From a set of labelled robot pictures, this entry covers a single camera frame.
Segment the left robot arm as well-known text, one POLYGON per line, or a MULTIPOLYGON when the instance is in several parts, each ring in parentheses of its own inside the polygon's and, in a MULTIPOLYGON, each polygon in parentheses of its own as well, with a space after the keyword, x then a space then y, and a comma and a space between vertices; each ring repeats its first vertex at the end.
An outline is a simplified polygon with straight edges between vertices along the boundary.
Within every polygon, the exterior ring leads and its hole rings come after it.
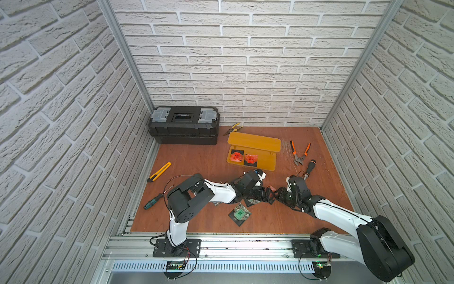
POLYGON ((243 199, 268 200, 263 187, 266 173, 254 169, 229 183, 208 181, 195 174, 167 194, 167 208, 170 213, 166 239, 173 247, 179 247, 187 240, 189 221, 210 202, 237 204, 243 199))

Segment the aluminium front rail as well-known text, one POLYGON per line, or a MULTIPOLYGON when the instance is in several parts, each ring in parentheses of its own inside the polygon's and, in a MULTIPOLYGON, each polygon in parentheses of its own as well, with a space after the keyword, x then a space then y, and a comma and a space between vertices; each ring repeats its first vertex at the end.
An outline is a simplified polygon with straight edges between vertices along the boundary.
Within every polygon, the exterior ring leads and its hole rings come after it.
MULTIPOLYGON (((156 233, 134 233, 111 237, 102 260, 155 260, 150 239, 156 233)), ((197 260, 293 260, 292 240, 308 240, 309 234, 211 234, 190 233, 200 239, 197 260)))

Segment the black orange ratchet screwdriver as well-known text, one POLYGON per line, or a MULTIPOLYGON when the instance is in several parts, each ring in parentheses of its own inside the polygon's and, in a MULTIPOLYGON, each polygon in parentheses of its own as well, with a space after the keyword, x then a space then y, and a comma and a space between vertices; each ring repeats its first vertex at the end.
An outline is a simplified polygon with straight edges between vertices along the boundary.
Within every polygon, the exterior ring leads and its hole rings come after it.
POLYGON ((315 166, 316 166, 316 161, 314 159, 312 159, 308 164, 308 167, 306 170, 306 175, 310 175, 311 171, 315 168, 315 166))

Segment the yellow wooden two-tier shelf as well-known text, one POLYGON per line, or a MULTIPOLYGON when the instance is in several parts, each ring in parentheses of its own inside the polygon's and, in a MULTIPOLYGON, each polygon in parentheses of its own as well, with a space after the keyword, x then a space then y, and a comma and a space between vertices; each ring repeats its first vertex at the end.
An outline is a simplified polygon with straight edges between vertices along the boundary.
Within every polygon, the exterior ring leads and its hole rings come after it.
POLYGON ((278 138, 258 136, 253 134, 232 132, 228 138, 230 148, 227 154, 227 163, 245 166, 244 163, 228 162, 232 149, 243 150, 244 155, 258 155, 257 168, 261 170, 275 171, 277 154, 281 150, 281 140, 278 138))

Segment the yellow black small pliers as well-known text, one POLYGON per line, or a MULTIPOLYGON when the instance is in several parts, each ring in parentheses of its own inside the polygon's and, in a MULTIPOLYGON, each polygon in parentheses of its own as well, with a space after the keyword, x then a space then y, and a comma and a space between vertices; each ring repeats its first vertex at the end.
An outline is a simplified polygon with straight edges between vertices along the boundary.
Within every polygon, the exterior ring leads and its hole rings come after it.
POLYGON ((227 136, 229 135, 230 133, 232 132, 237 132, 237 131, 240 131, 240 129, 242 129, 242 126, 240 126, 241 123, 236 123, 234 124, 229 130, 227 130, 223 136, 227 136))

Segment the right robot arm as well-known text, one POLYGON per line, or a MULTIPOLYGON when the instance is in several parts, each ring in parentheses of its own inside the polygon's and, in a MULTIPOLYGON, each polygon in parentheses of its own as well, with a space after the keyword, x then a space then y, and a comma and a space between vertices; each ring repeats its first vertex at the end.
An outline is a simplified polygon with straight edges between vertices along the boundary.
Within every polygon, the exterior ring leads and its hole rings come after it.
POLYGON ((345 232, 319 229, 310 235, 306 248, 296 252, 297 257, 306 253, 314 257, 339 254, 365 265, 383 282, 400 276, 415 263, 413 253, 388 218, 355 213, 312 195, 302 177, 289 176, 287 186, 276 190, 274 197, 294 211, 329 222, 345 232))

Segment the yellow utility knife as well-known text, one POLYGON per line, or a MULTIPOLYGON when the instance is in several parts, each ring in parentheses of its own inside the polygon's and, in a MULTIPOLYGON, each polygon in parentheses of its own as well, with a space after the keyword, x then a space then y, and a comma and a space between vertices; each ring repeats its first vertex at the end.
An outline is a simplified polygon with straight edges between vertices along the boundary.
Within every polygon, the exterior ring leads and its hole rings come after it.
POLYGON ((156 181, 170 166, 171 166, 171 162, 167 162, 161 169, 159 169, 156 173, 151 175, 147 179, 147 182, 151 183, 151 182, 156 181))

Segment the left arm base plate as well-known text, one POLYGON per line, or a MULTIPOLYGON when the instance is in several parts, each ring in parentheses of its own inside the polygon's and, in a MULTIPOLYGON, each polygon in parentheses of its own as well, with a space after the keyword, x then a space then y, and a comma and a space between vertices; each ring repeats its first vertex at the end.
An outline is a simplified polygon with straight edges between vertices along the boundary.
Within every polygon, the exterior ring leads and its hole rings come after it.
POLYGON ((153 257, 186 257, 188 253, 193 257, 199 257, 201 242, 201 239, 187 239, 181 245, 174 247, 167 239, 157 239, 153 257))

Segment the right controller board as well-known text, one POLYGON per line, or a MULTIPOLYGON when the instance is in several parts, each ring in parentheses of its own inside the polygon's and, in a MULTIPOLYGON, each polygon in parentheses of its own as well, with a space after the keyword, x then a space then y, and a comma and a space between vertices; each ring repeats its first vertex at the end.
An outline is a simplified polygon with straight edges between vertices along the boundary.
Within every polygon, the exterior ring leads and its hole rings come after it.
POLYGON ((332 272, 332 266, 328 262, 312 262, 313 276, 320 280, 327 280, 332 272))

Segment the red tea bag front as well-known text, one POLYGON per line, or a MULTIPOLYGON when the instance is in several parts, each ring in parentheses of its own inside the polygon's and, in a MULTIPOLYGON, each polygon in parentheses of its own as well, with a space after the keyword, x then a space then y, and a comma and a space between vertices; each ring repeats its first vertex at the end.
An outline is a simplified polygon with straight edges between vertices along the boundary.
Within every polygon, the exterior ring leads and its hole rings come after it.
POLYGON ((245 166, 252 166, 257 167, 258 165, 258 155, 244 155, 244 165, 245 166))

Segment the controller board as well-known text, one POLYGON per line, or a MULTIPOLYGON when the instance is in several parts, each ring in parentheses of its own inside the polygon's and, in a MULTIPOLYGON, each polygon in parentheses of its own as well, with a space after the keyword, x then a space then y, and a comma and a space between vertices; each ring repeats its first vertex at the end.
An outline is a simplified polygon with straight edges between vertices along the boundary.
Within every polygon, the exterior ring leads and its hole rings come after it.
POLYGON ((328 262, 312 262, 313 276, 320 280, 327 280, 332 272, 332 266, 328 262))
POLYGON ((186 270, 187 261, 167 261, 164 275, 168 280, 175 280, 183 276, 184 271, 186 270))

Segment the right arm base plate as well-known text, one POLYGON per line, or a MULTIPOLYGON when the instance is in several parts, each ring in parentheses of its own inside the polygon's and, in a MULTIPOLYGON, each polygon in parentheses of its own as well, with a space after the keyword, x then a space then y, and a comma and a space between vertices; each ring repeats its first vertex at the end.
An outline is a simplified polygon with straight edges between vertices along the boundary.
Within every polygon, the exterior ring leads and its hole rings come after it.
POLYGON ((311 239, 291 240, 292 251, 295 259, 299 258, 322 258, 327 259, 329 256, 333 259, 340 259, 337 253, 327 252, 318 241, 311 239))

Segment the black plastic toolbox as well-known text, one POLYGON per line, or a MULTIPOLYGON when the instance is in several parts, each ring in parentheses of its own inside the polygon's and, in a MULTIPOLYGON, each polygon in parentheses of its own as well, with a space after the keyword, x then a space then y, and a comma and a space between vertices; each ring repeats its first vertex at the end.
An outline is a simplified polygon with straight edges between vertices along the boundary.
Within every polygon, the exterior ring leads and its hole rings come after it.
POLYGON ((219 123, 215 107, 160 106, 152 113, 148 127, 159 144, 215 145, 219 123))

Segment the green handled screwdriver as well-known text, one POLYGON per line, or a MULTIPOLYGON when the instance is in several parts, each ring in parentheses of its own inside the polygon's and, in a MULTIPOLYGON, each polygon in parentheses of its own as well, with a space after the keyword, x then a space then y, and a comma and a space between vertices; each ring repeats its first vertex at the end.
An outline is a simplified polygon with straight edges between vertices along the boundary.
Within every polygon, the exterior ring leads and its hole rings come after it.
POLYGON ((148 201, 144 206, 144 210, 148 210, 151 207, 153 207, 160 199, 162 199, 162 197, 163 197, 163 194, 160 193, 157 196, 155 196, 152 200, 148 201))

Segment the green tea bag front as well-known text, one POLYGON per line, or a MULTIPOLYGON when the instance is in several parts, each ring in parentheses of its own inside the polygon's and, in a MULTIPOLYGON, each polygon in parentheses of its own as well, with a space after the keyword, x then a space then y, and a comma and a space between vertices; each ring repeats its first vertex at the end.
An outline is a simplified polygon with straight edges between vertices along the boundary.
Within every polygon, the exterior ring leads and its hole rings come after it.
POLYGON ((238 204, 229 214, 230 219, 237 225, 242 224, 251 216, 251 212, 242 204, 238 204))

